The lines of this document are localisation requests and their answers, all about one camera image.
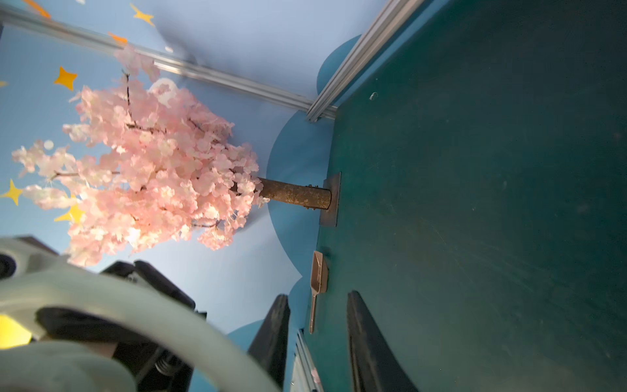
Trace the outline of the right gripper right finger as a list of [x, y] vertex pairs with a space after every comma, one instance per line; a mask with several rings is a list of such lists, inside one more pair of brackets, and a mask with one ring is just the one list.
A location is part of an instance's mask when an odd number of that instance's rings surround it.
[[347, 326], [353, 391], [418, 392], [357, 291], [348, 294]]

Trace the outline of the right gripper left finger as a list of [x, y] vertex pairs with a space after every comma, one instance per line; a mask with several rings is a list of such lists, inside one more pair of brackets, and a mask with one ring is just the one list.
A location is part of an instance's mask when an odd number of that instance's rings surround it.
[[288, 296], [278, 295], [248, 349], [279, 390], [285, 379], [290, 316]]

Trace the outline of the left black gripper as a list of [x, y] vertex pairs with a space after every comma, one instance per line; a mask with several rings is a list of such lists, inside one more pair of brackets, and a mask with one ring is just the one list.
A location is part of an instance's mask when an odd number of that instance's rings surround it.
[[194, 367], [160, 339], [177, 331], [166, 327], [163, 305], [176, 302], [187, 314], [202, 320], [207, 314], [197, 310], [190, 296], [146, 261], [116, 261], [101, 274], [137, 286], [151, 302], [135, 295], [124, 297], [130, 306], [126, 318], [99, 310], [46, 306], [35, 312], [37, 325], [54, 340], [111, 346], [105, 354], [126, 367], [139, 391], [189, 390]]

